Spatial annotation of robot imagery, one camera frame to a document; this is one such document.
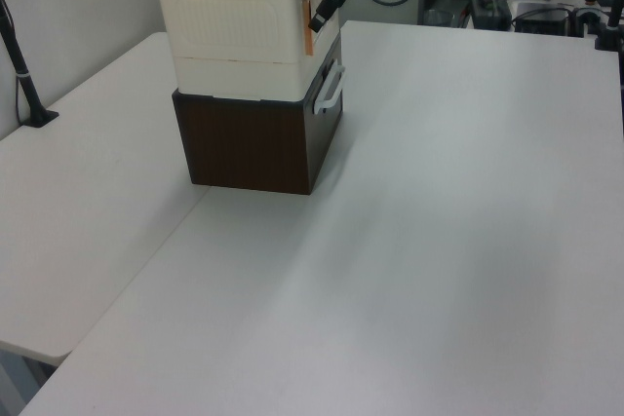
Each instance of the white table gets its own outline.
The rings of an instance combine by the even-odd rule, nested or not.
[[[59,364],[206,192],[165,33],[0,141],[0,349]]]
[[[615,54],[353,22],[342,45],[314,193],[212,188],[23,416],[619,414]]]

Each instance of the white plastic container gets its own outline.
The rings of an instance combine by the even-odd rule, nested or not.
[[[321,0],[160,0],[181,93],[300,101],[335,40],[337,15],[307,28]],[[306,53],[313,42],[313,53]]]

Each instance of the white handle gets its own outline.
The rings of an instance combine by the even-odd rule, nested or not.
[[[325,83],[321,90],[319,91],[319,95],[314,101],[314,113],[318,114],[323,109],[330,109],[334,107],[340,98],[340,94],[342,93],[342,87],[344,86],[344,77],[346,76],[346,68],[343,65],[340,65],[337,60],[333,62],[331,65],[330,73],[328,74],[328,78],[325,79]],[[335,86],[335,90],[333,91],[333,95],[329,99],[326,99],[327,93],[330,90],[333,82],[335,81],[336,75],[340,75],[340,81]]]

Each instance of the white tabletop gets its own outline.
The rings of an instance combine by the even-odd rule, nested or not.
[[[175,89],[156,34],[0,141],[0,349],[61,362],[206,192]]]
[[[342,46],[314,193],[211,189],[23,416],[619,414],[616,55],[353,22]]]

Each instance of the black stand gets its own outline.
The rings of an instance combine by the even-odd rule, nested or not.
[[[4,0],[0,0],[0,33],[2,34],[2,39],[9,52],[13,67],[16,70],[16,75],[18,76],[23,93],[30,106],[30,118],[26,119],[22,124],[39,129],[50,121],[53,121],[59,114],[58,112],[47,110],[43,107],[43,104],[41,104],[37,90],[32,83],[30,72],[21,54],[18,38],[16,37],[16,32],[14,31]]]
[[[601,23],[598,38],[596,38],[596,49],[599,51],[621,52],[621,42],[622,37],[624,37],[619,25],[622,7],[624,7],[624,0],[613,0],[608,23]]]

